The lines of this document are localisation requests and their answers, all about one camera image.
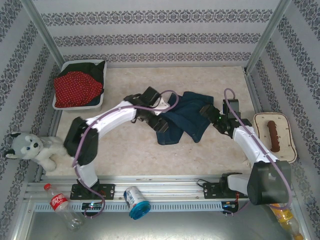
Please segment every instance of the red bottle label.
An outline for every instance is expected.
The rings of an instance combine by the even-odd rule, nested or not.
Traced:
[[[57,207],[60,206],[60,204],[67,202],[68,200],[66,199],[65,195],[63,195],[62,193],[55,195],[50,202],[51,207],[53,208],[53,210],[56,210]]]

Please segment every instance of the beige floor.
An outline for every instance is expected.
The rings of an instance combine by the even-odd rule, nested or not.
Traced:
[[[127,95],[143,93],[148,86],[159,92],[171,89],[180,95],[192,91],[214,96],[214,105],[219,109],[224,89],[232,88],[239,99],[242,117],[252,121],[254,116],[241,67],[109,68],[101,112],[63,112],[57,135],[64,139],[74,118],[96,116]],[[184,133],[178,144],[162,146],[157,143],[154,130],[137,121],[126,122],[107,133],[99,142],[94,163],[98,175],[211,175],[248,173],[246,159],[232,139],[219,134],[211,125],[199,143]],[[54,156],[53,160],[57,168],[47,172],[47,176],[75,175],[70,157]]]

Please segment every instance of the plastic bottle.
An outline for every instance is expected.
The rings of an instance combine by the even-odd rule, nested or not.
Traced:
[[[282,203],[274,203],[271,204],[272,206],[275,207],[284,207],[285,204]],[[301,235],[299,232],[300,227],[299,227],[299,222],[297,219],[295,219],[294,215],[290,211],[290,209],[284,209],[284,210],[279,210],[270,207],[274,215],[276,216],[278,222],[280,223],[281,227],[286,230],[288,233],[290,233],[294,240],[303,240],[304,237]]]
[[[47,192],[51,207],[64,221],[68,231],[77,231],[84,224],[85,217],[77,214],[69,205],[66,197],[61,192],[58,192],[55,187],[51,186],[50,183],[44,185],[44,190]]]

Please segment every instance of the striped wall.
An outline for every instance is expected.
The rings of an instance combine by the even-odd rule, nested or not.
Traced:
[[[319,56],[320,0],[293,0],[251,72],[263,111],[289,119],[293,185],[312,239],[320,239]]]
[[[66,61],[245,66],[279,0],[33,0]]]
[[[48,134],[55,61],[19,0],[0,0],[0,240],[10,234],[21,193],[35,179],[32,161],[7,159],[10,132]]]

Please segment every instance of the plastic tray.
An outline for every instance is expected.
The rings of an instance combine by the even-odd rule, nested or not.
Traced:
[[[98,65],[99,63],[103,62],[104,60],[101,59],[87,59],[87,60],[74,60],[74,61],[67,61],[62,65],[61,72],[69,65],[69,64],[79,64],[79,63],[94,63]],[[103,89],[106,86],[106,75],[107,75],[107,62],[104,64],[104,69],[103,69],[103,79],[104,79],[104,84],[103,84]],[[56,94],[54,94],[53,102],[52,102],[52,107],[55,110],[63,110],[67,112],[98,112],[101,110],[101,105],[104,100],[104,94],[102,93],[100,96],[100,102],[95,105],[95,106],[75,106],[75,107],[56,107]]]

